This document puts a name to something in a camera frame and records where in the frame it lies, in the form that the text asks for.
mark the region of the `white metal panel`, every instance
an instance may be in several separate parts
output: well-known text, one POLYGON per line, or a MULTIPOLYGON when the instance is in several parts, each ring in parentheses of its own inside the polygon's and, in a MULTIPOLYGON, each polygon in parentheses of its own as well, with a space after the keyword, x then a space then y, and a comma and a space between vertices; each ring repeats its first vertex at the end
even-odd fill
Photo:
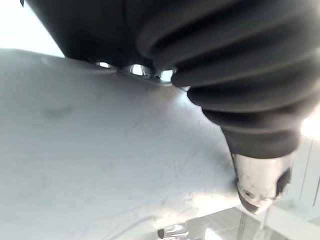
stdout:
POLYGON ((320 183, 320 141, 313 139, 308 165, 303 182, 300 201, 310 207, 316 207, 320 183))
MULTIPOLYGON (((237 208, 258 221, 264 217, 263 214, 252 215, 242 206, 237 208)), ((276 206, 270 207, 265 225, 289 240, 316 240, 320 236, 320 227, 276 206)))
POLYGON ((292 178, 288 187, 286 199, 299 201, 302 197, 311 146, 312 139, 306 136, 301 136, 300 146, 293 156, 292 178))
POLYGON ((220 128, 186 93, 0 50, 0 235, 155 239, 239 203, 220 128))

